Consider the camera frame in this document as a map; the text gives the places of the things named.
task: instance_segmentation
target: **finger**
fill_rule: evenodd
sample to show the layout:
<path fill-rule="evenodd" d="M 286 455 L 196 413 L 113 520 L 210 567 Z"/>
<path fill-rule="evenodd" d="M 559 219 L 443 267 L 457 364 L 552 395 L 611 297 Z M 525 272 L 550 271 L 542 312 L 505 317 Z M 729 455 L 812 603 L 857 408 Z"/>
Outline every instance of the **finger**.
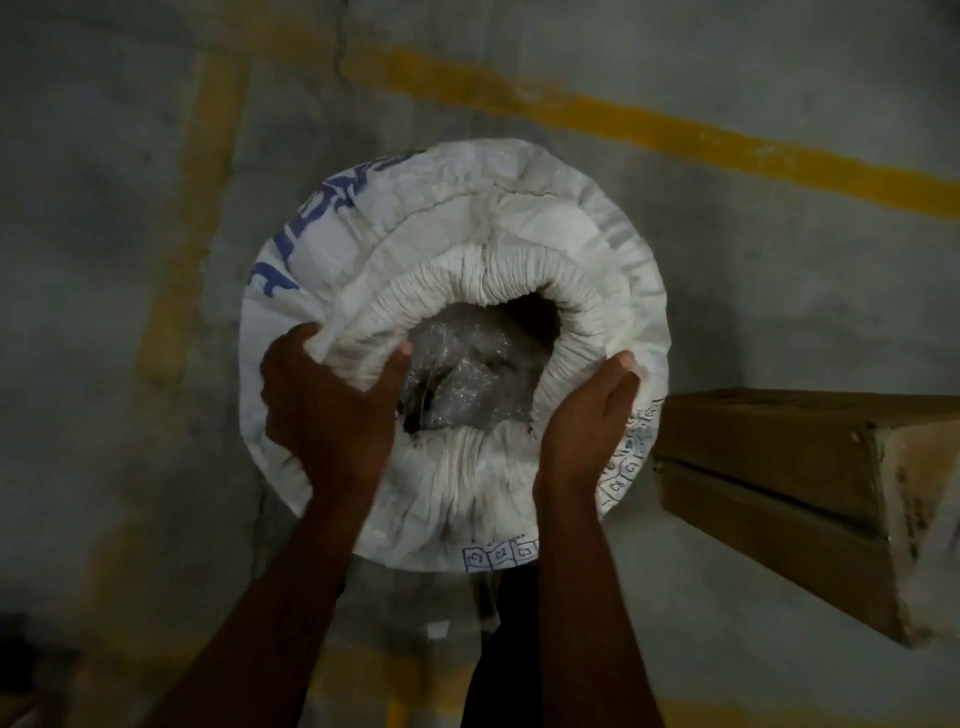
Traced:
<path fill-rule="evenodd" d="M 307 321 L 303 324 L 297 324 L 283 334 L 283 336 L 287 339 L 290 346 L 302 349 L 303 345 L 306 344 L 309 339 L 316 336 L 319 331 L 320 324 L 316 321 Z"/>
<path fill-rule="evenodd" d="M 620 383 L 616 385 L 616 388 L 610 393 L 610 396 L 607 397 L 607 406 L 605 409 L 607 415 L 615 420 L 622 419 L 624 424 L 626 424 L 631 411 L 633 411 L 636 390 L 639 389 L 639 386 L 640 377 L 636 374 L 629 372 L 624 376 L 620 380 Z"/>
<path fill-rule="evenodd" d="M 284 366 L 286 364 L 286 357 L 291 354 L 296 356 L 300 352 L 303 352 L 303 344 L 305 344 L 310 337 L 316 335 L 319 330 L 320 324 L 307 322 L 305 324 L 297 324 L 282 336 L 278 336 L 263 355 L 263 361 L 260 362 L 260 373 L 263 374 L 264 368 L 270 364 L 276 364 L 281 367 Z"/>
<path fill-rule="evenodd" d="M 611 356 L 593 373 L 586 385 L 586 389 L 606 400 L 611 392 L 631 372 L 634 366 L 634 355 L 630 352 L 620 352 Z"/>
<path fill-rule="evenodd" d="M 260 376 L 263 378 L 260 398 L 268 406 L 276 404 L 279 400 L 289 400 L 294 397 L 295 379 L 275 360 L 264 359 L 260 365 Z"/>
<path fill-rule="evenodd" d="M 276 412 L 270 410 L 267 413 L 267 424 L 264 427 L 264 431 L 271 440 L 273 440 L 278 445 L 283 445 L 285 448 L 294 451 L 296 448 L 296 442 L 294 438 L 294 430 L 292 427 L 285 425 L 281 417 L 277 415 Z"/>
<path fill-rule="evenodd" d="M 413 344 L 409 341 L 401 341 L 387 359 L 383 372 L 380 373 L 380 379 L 371 389 L 371 394 L 384 406 L 389 405 L 391 408 L 396 406 L 396 401 L 400 397 L 400 387 L 403 386 L 403 379 L 406 378 L 407 369 L 410 366 L 410 354 L 413 351 Z"/>

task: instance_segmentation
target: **gray floor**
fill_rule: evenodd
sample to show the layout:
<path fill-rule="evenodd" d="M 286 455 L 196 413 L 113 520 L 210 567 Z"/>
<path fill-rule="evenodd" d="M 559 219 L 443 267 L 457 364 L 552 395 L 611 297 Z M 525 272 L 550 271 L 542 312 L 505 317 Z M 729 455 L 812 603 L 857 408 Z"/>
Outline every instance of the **gray floor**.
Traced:
<path fill-rule="evenodd" d="M 424 103 L 351 84 L 333 58 L 305 68 L 254 54 L 200 322 L 175 414 L 158 420 L 137 406 L 136 353 L 165 261 L 198 233 L 177 205 L 205 49 L 245 59 L 235 19 L 251 6 L 0 9 L 0 611 L 24 611 L 39 635 L 96 653 L 72 689 L 74 724 L 123 725 L 142 712 L 142 695 L 203 643 L 291 527 L 237 435 L 239 296 L 263 241 L 347 165 L 512 135 L 593 176 L 654 249 L 674 391 L 960 394 L 956 220 Z M 507 78 L 960 175 L 960 16 L 948 2 L 257 7 L 316 36 L 337 28 L 341 49 L 373 37 Z M 911 725 L 960 718 L 955 644 L 907 652 L 651 515 L 647 491 L 638 483 L 608 529 L 665 701 Z M 476 658 L 464 580 L 356 569 L 334 628 L 340 643 L 437 653 L 438 666 Z M 443 619 L 448 644 L 428 643 L 423 626 Z M 387 710 L 348 718 L 338 700 L 324 695 L 316 724 L 378 724 Z M 455 722 L 444 715 L 411 714 L 410 724 Z"/>

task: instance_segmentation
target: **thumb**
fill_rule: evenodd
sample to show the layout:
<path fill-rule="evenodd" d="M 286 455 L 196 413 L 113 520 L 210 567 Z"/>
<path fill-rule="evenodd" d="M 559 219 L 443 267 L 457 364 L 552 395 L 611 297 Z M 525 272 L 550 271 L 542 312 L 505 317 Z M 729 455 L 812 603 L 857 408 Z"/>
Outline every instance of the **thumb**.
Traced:
<path fill-rule="evenodd" d="M 587 388 L 602 398 L 603 401 L 619 386 L 620 382 L 631 372 L 634 366 L 634 355 L 630 352 L 620 352 L 611 356 L 600 365 L 587 382 Z"/>
<path fill-rule="evenodd" d="M 410 354 L 413 351 L 413 344 L 409 341 L 401 341 L 383 366 L 383 372 L 380 373 L 380 379 L 371 389 L 371 394 L 377 400 L 383 402 L 384 405 L 396 406 L 396 401 L 400 396 L 400 387 L 403 386 L 403 379 L 407 376 L 407 368 L 410 365 Z"/>

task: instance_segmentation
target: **clear plastic bag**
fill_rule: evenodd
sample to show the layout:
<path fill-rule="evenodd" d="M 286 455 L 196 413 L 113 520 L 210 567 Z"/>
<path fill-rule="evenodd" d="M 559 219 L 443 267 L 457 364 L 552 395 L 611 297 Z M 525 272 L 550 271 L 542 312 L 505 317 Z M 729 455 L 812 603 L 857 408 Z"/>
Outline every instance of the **clear plastic bag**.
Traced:
<path fill-rule="evenodd" d="M 488 307 L 455 303 L 420 322 L 408 334 L 415 350 L 400 393 L 404 428 L 527 422 L 556 317 L 552 303 L 532 295 Z"/>

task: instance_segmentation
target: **white woven sack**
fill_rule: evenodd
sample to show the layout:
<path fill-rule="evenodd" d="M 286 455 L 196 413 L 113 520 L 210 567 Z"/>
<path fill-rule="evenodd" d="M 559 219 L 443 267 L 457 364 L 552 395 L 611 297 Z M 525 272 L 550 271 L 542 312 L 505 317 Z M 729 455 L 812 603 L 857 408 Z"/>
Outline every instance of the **white woven sack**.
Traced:
<path fill-rule="evenodd" d="M 449 303 L 539 291 L 561 333 L 529 422 L 468 426 L 396 443 L 355 552 L 410 570 L 501 569 L 537 558 L 532 501 L 551 413 L 608 355 L 631 350 L 640 388 L 597 486 L 603 515 L 656 439 L 667 391 L 666 294 L 646 243 L 580 172 L 515 139 L 441 144 L 361 164 L 323 183 L 260 252 L 240 321 L 240 425 L 254 461 L 300 515 L 309 482 L 264 434 L 264 352 L 305 321 L 307 351 L 366 389 L 406 332 Z"/>

